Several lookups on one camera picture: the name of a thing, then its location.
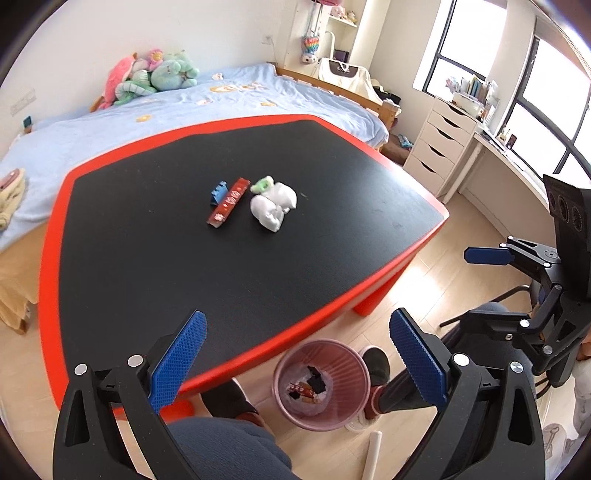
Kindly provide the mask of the pink waste bin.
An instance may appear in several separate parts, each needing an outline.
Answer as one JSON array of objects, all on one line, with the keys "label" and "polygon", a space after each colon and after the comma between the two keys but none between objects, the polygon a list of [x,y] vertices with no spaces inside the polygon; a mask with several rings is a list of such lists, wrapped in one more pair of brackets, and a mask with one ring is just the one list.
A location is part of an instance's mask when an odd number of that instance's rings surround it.
[{"label": "pink waste bin", "polygon": [[348,345],[311,340],[283,356],[271,391],[280,412],[295,426],[328,432],[346,426],[363,410],[370,374],[362,356]]}]

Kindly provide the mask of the striped green plush toy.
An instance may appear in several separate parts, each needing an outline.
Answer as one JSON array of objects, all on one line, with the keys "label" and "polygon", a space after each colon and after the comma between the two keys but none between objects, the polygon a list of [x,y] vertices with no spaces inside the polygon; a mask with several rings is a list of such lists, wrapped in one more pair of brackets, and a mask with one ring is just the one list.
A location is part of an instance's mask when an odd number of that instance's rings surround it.
[{"label": "striped green plush toy", "polygon": [[122,105],[138,98],[150,96],[157,90],[150,83],[150,75],[147,70],[140,69],[131,77],[115,87],[115,105]]}]

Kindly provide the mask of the black rectangular piece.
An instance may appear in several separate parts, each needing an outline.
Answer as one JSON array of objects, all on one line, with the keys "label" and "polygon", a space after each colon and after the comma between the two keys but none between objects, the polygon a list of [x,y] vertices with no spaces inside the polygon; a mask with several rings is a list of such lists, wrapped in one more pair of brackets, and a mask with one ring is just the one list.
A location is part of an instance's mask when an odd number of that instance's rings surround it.
[{"label": "black rectangular piece", "polygon": [[308,386],[311,387],[311,391],[314,392],[315,395],[320,395],[327,391],[327,386],[325,385],[325,380],[322,378],[322,373],[314,366],[308,366],[308,371],[311,376],[308,377],[307,383]]}]

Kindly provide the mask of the blue plastic piece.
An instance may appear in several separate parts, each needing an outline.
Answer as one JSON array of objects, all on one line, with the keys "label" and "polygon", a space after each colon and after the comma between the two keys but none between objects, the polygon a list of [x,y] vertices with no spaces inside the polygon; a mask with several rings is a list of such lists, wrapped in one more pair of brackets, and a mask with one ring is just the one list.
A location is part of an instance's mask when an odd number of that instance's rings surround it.
[{"label": "blue plastic piece", "polygon": [[211,191],[211,206],[218,206],[225,199],[226,195],[228,195],[228,184],[225,181],[221,181]]}]

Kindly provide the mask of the bed with blue sheet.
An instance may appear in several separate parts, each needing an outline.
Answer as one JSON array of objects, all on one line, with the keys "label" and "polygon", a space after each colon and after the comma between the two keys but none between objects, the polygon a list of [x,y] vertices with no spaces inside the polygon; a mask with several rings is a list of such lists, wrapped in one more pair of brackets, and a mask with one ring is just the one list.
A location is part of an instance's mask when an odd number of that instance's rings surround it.
[{"label": "bed with blue sheet", "polygon": [[24,172],[23,196],[1,232],[1,320],[24,333],[39,300],[45,224],[74,168],[104,153],[181,127],[232,118],[304,114],[335,124],[371,147],[389,140],[399,107],[270,63],[229,68],[197,86],[154,94],[94,113],[45,120],[14,139],[1,174]]}]

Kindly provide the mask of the white desk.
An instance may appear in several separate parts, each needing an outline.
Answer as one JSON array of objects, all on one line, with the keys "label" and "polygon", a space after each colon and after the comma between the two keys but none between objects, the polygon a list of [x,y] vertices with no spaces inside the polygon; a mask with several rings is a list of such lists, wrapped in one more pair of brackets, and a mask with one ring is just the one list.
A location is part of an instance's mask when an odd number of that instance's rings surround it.
[{"label": "white desk", "polygon": [[482,129],[473,134],[439,198],[447,203],[455,194],[464,196],[504,236],[555,242],[542,181]]}]

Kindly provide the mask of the rainbow hanging toy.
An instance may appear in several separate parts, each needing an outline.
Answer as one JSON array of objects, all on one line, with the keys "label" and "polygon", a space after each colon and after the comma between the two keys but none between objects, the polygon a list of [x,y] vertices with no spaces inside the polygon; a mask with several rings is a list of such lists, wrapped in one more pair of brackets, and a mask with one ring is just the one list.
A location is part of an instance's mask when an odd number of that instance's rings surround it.
[{"label": "rainbow hanging toy", "polygon": [[304,36],[303,42],[303,53],[301,54],[301,63],[313,64],[318,60],[317,52],[320,46],[320,37],[318,35],[307,35]]}]

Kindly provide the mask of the torn red cardboard box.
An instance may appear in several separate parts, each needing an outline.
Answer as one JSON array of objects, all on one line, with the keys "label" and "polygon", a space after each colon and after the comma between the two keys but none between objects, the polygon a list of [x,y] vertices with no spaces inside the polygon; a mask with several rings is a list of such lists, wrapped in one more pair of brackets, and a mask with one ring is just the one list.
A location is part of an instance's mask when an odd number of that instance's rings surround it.
[{"label": "torn red cardboard box", "polygon": [[298,382],[290,383],[287,386],[287,395],[294,401],[315,404],[317,402],[317,393],[308,383]]}]

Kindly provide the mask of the left black shoe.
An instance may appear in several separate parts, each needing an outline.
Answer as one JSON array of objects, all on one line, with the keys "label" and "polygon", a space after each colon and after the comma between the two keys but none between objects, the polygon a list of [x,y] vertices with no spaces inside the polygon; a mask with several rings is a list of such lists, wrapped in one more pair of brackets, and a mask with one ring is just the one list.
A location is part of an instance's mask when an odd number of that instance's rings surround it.
[{"label": "left black shoe", "polygon": [[243,420],[262,428],[266,426],[235,379],[202,392],[200,397],[205,409],[214,418]]}]

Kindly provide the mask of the white tote bag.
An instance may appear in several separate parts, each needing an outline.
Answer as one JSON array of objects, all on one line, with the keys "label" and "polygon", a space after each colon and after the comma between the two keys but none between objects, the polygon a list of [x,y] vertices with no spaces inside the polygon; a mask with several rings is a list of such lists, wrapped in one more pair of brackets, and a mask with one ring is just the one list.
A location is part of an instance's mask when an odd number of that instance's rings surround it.
[{"label": "white tote bag", "polygon": [[361,95],[377,104],[383,103],[374,89],[369,70],[363,66],[322,58],[318,64],[318,79]]}]

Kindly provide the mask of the long red box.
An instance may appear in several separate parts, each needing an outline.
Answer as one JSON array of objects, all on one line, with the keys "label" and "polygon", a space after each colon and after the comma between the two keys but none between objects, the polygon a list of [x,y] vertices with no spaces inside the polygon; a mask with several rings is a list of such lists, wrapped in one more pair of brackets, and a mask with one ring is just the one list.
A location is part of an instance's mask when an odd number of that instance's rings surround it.
[{"label": "long red box", "polygon": [[207,224],[214,228],[221,227],[228,220],[232,210],[235,209],[236,204],[242,199],[245,192],[249,190],[249,186],[250,181],[245,178],[239,178],[233,185],[228,186],[228,195],[218,206],[212,206],[213,211],[207,219]]}]

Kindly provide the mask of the white drawer cabinet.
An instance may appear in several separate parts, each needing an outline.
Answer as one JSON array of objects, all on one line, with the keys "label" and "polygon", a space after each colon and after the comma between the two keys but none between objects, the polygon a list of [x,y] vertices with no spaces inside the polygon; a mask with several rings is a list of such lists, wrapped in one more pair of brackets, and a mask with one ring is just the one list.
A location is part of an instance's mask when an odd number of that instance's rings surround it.
[{"label": "white drawer cabinet", "polygon": [[455,194],[474,139],[477,120],[454,103],[436,98],[404,170],[442,203]]}]

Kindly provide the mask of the red and black table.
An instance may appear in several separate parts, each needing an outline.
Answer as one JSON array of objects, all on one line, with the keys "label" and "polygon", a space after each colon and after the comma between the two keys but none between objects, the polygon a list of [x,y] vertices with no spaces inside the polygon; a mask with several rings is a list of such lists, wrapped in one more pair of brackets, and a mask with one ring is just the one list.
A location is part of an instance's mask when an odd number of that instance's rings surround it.
[{"label": "red and black table", "polygon": [[[297,193],[276,233],[250,212],[272,176]],[[221,227],[211,191],[250,181]],[[272,359],[353,310],[368,315],[448,219],[425,187],[311,115],[214,121],[100,155],[64,180],[40,273],[52,396],[74,369],[144,354],[195,310],[207,338],[181,396]]]}]

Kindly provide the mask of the pink plush toy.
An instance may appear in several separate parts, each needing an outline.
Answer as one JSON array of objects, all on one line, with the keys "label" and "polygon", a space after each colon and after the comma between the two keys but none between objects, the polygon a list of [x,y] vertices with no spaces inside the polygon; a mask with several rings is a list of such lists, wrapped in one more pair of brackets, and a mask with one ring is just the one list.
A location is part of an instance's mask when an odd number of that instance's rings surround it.
[{"label": "pink plush toy", "polygon": [[147,70],[151,76],[153,70],[162,62],[163,52],[160,49],[153,49],[149,51],[146,57],[140,57],[137,53],[133,53],[119,60],[117,64],[109,71],[103,93],[94,103],[91,110],[104,110],[111,106],[115,106],[114,91],[115,87],[119,83],[129,79],[134,72],[140,69]]}]

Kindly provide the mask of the folded beige and pink blankets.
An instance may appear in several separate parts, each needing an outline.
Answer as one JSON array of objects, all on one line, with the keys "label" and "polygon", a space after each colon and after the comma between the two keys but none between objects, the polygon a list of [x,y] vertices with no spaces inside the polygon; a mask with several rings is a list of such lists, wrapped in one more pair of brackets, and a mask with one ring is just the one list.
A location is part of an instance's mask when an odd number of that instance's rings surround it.
[{"label": "folded beige and pink blankets", "polygon": [[0,230],[5,231],[19,207],[26,187],[25,170],[17,168],[1,179]]}]

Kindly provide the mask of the white tube on floor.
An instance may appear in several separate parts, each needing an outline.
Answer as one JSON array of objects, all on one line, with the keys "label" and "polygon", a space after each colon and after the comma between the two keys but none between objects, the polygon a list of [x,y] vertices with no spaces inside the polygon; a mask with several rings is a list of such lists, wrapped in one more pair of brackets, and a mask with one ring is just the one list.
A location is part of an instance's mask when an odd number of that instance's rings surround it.
[{"label": "white tube on floor", "polygon": [[370,433],[366,461],[363,465],[362,480],[374,480],[379,462],[382,440],[382,431],[373,431]]}]

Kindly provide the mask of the white crumpled cloth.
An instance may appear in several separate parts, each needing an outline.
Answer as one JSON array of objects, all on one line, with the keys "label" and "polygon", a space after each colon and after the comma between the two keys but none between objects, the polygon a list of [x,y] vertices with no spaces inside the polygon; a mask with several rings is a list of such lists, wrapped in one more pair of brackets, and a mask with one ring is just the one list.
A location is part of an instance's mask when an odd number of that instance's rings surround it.
[{"label": "white crumpled cloth", "polygon": [[276,233],[283,224],[284,216],[297,208],[297,193],[293,188],[266,176],[250,187],[250,212],[259,224]]}]

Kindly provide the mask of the left leg blue trousers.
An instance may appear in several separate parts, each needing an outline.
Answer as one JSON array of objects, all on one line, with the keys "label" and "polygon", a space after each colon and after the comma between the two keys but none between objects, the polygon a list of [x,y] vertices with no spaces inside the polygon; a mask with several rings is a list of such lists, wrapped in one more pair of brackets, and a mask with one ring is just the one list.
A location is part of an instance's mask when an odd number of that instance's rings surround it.
[{"label": "left leg blue trousers", "polygon": [[290,457],[273,435],[245,420],[185,418],[168,426],[201,479],[294,479]]}]

